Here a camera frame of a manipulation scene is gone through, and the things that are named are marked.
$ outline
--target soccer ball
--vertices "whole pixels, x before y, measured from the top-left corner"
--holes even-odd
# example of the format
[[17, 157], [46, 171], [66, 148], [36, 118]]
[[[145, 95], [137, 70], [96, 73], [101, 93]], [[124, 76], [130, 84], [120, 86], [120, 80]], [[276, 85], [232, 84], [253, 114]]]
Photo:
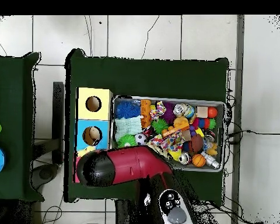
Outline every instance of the soccer ball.
[[135, 135], [135, 139], [136, 139], [136, 143], [138, 145], [145, 145], [147, 137], [143, 133], [139, 133], [139, 134]]

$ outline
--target teal towel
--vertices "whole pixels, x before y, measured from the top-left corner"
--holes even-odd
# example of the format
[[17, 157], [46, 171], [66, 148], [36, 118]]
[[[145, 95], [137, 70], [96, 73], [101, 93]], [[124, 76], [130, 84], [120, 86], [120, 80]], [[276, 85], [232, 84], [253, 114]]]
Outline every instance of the teal towel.
[[116, 118], [115, 124], [116, 124], [116, 133], [115, 133], [115, 140], [118, 142], [118, 140], [123, 137], [124, 135], [130, 134], [130, 135], [136, 135], [138, 133], [142, 132], [141, 128], [141, 118], [143, 116], [137, 116], [134, 118]]

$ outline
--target round hole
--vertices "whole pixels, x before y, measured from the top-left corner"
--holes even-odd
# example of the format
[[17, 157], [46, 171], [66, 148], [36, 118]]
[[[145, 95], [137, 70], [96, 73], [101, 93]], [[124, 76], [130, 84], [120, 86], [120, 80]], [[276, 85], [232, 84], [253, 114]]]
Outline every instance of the round hole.
[[83, 132], [83, 140], [90, 146], [96, 146], [102, 137], [102, 131], [96, 126], [87, 127]]
[[86, 108], [88, 111], [96, 112], [99, 111], [102, 107], [102, 102], [100, 101], [100, 98], [96, 96], [88, 97], [86, 100]]

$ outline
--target green table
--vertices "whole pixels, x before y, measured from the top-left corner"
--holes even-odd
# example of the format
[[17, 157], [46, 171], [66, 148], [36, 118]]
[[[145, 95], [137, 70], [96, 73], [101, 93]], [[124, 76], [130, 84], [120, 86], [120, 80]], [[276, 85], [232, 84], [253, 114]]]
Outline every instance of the green table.
[[6, 160], [0, 172], [0, 199], [43, 201], [30, 185], [35, 104], [31, 72], [38, 60], [36, 52], [0, 57], [0, 148]]
[[[72, 182], [77, 87], [110, 89], [114, 95], [226, 101], [226, 58], [217, 61], [161, 61], [88, 58], [73, 49], [66, 59], [65, 95], [65, 200], [75, 198], [134, 199], [136, 181], [110, 187], [86, 188]], [[178, 171], [200, 200], [222, 203], [223, 171]]]

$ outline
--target white tile floor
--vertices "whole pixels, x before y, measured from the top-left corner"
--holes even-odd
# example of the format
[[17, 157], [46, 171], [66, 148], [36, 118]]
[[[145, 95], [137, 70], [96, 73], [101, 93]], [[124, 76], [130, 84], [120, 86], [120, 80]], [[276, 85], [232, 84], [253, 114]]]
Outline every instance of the white tile floor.
[[[88, 28], [92, 37], [92, 49]], [[36, 138], [51, 137], [53, 82], [65, 82], [65, 57], [73, 48], [82, 48], [86, 55], [95, 57], [127, 57], [140, 59], [143, 55], [147, 31], [157, 16], [109, 16], [107, 42], [107, 16], [6, 16], [0, 21], [0, 44], [8, 56], [21, 57], [30, 51], [41, 52], [41, 62], [35, 72], [36, 81]], [[230, 68], [236, 61], [236, 15], [183, 15], [182, 45], [180, 45], [180, 16], [160, 16], [149, 32], [145, 59], [214, 60], [227, 57]], [[0, 55], [5, 51], [0, 46]], [[235, 85], [235, 72], [231, 71], [231, 88]], [[50, 162], [50, 153], [40, 160]], [[232, 155], [226, 165], [232, 171]], [[232, 174], [226, 178], [226, 196], [231, 198]], [[57, 177], [40, 189], [45, 201], [35, 205], [36, 211], [46, 211], [59, 205], [63, 190], [63, 167]], [[225, 205], [231, 207], [228, 199]], [[110, 213], [105, 211], [105, 200], [80, 199], [76, 203], [61, 202], [62, 216], [54, 224], [115, 224], [114, 201], [106, 201]], [[45, 221], [54, 220], [57, 208], [46, 214]], [[214, 214], [219, 224], [230, 224], [229, 216]], [[36, 224], [41, 224], [44, 212], [35, 213]]]

